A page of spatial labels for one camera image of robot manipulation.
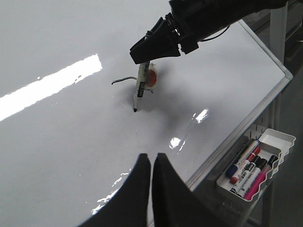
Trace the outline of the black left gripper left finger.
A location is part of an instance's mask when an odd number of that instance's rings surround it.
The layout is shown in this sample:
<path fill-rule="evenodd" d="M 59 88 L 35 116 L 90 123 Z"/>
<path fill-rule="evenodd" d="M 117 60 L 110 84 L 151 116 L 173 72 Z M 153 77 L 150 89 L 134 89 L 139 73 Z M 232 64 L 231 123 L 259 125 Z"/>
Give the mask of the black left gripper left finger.
<path fill-rule="evenodd" d="M 151 164 L 147 154 L 137 161 L 115 195 L 82 227 L 145 227 L 149 201 Z"/>

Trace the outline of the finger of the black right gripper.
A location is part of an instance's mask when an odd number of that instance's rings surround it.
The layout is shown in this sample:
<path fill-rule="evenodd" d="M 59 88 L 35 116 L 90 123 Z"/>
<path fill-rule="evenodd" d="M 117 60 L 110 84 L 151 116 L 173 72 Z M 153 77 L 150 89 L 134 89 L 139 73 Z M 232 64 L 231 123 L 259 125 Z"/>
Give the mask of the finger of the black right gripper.
<path fill-rule="evenodd" d="M 143 38 L 130 48 L 135 64 L 166 57 L 179 57 L 178 34 L 162 17 Z"/>

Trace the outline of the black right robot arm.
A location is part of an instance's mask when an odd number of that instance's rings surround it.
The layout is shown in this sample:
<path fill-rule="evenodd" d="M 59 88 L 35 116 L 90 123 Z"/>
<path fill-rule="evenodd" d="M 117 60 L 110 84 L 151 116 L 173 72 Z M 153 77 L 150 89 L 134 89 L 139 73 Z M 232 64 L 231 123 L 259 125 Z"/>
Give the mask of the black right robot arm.
<path fill-rule="evenodd" d="M 179 57 L 198 43 L 243 17 L 264 9 L 278 9 L 285 0 L 171 0 L 171 12 L 160 18 L 131 49 L 136 64 Z"/>

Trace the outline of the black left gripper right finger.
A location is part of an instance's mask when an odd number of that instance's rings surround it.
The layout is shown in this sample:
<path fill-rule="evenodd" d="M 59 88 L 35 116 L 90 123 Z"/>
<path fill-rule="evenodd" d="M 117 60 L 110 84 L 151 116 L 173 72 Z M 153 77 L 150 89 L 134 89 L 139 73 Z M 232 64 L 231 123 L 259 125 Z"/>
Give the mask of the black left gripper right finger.
<path fill-rule="evenodd" d="M 227 226 L 188 189 L 164 153 L 154 162 L 151 192 L 156 227 Z"/>

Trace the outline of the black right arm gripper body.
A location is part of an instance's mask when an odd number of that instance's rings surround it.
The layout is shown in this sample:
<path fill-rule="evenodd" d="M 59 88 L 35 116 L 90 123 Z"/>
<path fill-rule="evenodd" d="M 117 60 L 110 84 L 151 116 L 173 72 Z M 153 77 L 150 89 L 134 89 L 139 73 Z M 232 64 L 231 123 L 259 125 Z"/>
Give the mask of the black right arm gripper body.
<path fill-rule="evenodd" d="M 172 26 L 166 48 L 170 54 L 179 54 L 178 44 L 185 53 L 198 48 L 198 42 L 236 21 L 238 0 L 170 0 Z"/>

